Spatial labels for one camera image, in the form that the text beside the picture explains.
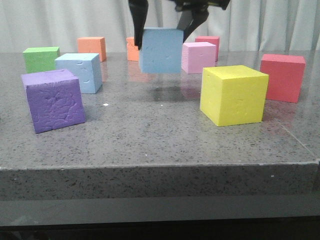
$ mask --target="dark floor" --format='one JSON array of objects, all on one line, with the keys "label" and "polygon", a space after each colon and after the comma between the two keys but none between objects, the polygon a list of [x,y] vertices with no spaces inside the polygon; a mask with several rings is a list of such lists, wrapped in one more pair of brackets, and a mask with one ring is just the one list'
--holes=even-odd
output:
[{"label": "dark floor", "polygon": [[0,227],[0,240],[37,239],[320,240],[320,217]]}]

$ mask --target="green cube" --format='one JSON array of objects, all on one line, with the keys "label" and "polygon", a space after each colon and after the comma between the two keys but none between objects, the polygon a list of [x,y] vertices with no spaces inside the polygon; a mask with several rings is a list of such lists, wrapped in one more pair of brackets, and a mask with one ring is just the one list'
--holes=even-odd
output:
[{"label": "green cube", "polygon": [[58,46],[29,47],[23,52],[26,72],[30,74],[55,70],[55,59],[59,56]]}]

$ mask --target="white curtain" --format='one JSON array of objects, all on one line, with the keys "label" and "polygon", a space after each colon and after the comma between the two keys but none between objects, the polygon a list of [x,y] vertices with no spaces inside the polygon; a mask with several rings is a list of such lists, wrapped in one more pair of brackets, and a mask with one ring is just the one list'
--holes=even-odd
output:
[{"label": "white curtain", "polygon": [[[178,24],[168,0],[148,0],[146,27]],[[59,46],[76,52],[77,38],[105,37],[107,52],[125,52],[134,34],[127,0],[0,0],[0,52]],[[209,7],[196,36],[220,36],[221,51],[320,50],[320,1],[231,0]]]}]

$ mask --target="yellow cube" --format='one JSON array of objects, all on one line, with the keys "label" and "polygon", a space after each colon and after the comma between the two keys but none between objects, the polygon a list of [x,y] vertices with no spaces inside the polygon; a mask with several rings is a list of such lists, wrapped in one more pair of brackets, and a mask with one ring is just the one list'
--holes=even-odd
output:
[{"label": "yellow cube", "polygon": [[268,81],[244,65],[205,67],[200,109],[218,127],[261,122]]}]

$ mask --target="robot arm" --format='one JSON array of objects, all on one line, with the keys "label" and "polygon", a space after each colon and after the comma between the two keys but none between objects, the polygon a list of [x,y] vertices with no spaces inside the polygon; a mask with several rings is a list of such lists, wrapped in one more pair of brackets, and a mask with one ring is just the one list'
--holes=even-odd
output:
[{"label": "robot arm", "polygon": [[[183,42],[204,23],[208,16],[208,7],[215,6],[225,10],[230,0],[170,0],[175,2],[175,10],[182,12],[177,29],[183,31]],[[142,46],[144,27],[148,14],[148,0],[128,0],[134,26],[134,44]]]}]

